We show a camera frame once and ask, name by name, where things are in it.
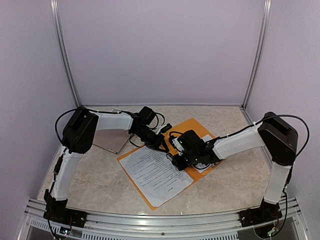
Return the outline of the white printed sheet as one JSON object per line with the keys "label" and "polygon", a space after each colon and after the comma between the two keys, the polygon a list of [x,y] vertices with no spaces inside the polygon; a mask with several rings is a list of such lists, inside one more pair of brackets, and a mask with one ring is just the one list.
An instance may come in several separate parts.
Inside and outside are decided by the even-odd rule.
{"label": "white printed sheet", "polygon": [[186,171],[179,171],[171,163],[166,153],[146,146],[119,157],[118,161],[153,208],[160,207],[194,182]]}

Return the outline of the pink file folder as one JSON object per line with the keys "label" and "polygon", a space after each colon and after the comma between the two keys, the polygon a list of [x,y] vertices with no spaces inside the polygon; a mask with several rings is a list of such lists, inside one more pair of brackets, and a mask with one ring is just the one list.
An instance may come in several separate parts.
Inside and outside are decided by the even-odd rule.
{"label": "pink file folder", "polygon": [[109,152],[118,154],[130,138],[129,129],[133,119],[120,109],[110,113],[96,113],[97,127],[93,144]]}

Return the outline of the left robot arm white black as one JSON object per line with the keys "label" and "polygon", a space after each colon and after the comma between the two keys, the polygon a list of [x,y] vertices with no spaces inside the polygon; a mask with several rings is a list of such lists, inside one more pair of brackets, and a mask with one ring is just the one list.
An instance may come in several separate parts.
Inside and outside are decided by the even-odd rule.
{"label": "left robot arm white black", "polygon": [[62,145],[61,154],[55,165],[51,187],[44,194],[46,203],[67,201],[74,171],[83,155],[91,149],[98,131],[128,131],[140,138],[146,147],[169,152],[163,135],[164,126],[160,129],[150,127],[158,114],[147,106],[136,113],[125,110],[97,111],[85,107],[73,109],[72,113],[62,136],[58,138]]}

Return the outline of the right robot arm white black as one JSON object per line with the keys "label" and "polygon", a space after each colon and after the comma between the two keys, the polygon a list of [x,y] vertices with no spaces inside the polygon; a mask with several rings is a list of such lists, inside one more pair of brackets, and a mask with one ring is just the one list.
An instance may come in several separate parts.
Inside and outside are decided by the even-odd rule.
{"label": "right robot arm white black", "polygon": [[288,183],[291,168],[297,157],[298,132],[280,115],[267,112],[256,123],[226,136],[204,141],[194,130],[179,136],[169,133],[169,143],[178,151],[172,164],[179,170],[189,166],[213,165],[233,155],[260,147],[271,155],[270,179],[265,190],[265,202],[256,210],[256,218],[266,222],[275,212],[275,206]]}

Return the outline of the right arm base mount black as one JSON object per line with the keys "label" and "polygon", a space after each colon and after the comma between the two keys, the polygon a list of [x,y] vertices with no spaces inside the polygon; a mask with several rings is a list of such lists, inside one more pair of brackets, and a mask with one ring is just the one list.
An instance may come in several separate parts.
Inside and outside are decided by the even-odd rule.
{"label": "right arm base mount black", "polygon": [[270,221],[279,222],[283,216],[278,202],[275,204],[269,203],[264,198],[261,200],[260,206],[241,210],[238,215],[242,227],[259,225]]}

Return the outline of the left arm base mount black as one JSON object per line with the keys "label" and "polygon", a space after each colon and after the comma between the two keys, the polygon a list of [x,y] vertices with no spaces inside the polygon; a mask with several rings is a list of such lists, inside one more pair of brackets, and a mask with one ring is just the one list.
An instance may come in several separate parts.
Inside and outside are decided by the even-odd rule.
{"label": "left arm base mount black", "polygon": [[68,199],[56,200],[47,189],[44,193],[46,203],[43,218],[56,223],[84,228],[88,213],[82,210],[67,208]]}

